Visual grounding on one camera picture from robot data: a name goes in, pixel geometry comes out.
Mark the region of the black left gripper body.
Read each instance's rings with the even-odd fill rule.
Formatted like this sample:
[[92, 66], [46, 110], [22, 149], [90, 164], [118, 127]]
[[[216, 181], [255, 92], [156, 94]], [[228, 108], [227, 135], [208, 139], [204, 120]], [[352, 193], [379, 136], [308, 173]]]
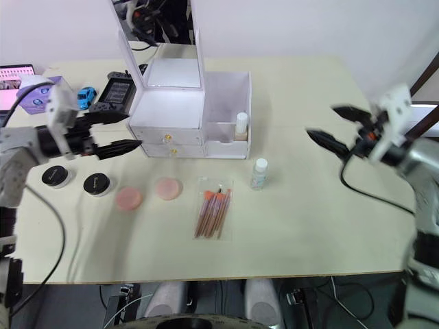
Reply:
[[100, 123], [98, 114], [85, 114], [75, 120], [65, 134], [68, 146], [73, 155], [92, 156], [95, 154], [97, 144], [91, 136], [90, 129]]

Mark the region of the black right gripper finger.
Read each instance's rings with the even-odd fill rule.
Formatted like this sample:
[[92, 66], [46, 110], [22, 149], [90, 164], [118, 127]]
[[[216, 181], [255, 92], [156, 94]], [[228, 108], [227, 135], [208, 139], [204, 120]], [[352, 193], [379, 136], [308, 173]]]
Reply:
[[350, 105], [332, 106], [331, 109], [343, 119], [370, 124], [370, 113]]
[[340, 160], [347, 160], [353, 156], [353, 152], [344, 143], [325, 131], [306, 129], [306, 133], [314, 143], [336, 155]]

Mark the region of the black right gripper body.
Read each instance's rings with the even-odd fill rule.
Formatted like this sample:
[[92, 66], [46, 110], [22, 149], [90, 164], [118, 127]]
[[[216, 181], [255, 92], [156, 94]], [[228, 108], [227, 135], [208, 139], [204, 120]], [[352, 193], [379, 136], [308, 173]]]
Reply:
[[357, 132], [359, 136], [355, 141], [353, 154], [359, 158], [367, 158], [381, 139], [384, 124], [389, 121], [388, 113], [381, 111], [373, 117], [365, 110], [354, 110], [354, 118], [361, 124], [361, 127]]

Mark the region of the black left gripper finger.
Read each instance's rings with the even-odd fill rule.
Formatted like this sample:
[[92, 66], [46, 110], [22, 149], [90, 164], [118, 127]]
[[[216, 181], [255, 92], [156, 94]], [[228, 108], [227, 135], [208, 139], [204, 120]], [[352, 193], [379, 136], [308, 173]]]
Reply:
[[84, 118], [89, 125], [109, 125], [123, 121], [128, 117], [128, 114], [117, 111], [88, 112], [84, 114]]
[[122, 156], [135, 150], [142, 144], [139, 140], [129, 140], [124, 139], [120, 141], [112, 142], [106, 146], [93, 145], [93, 155], [96, 155], [100, 160], [105, 160], [108, 158], [114, 158], [117, 156]]

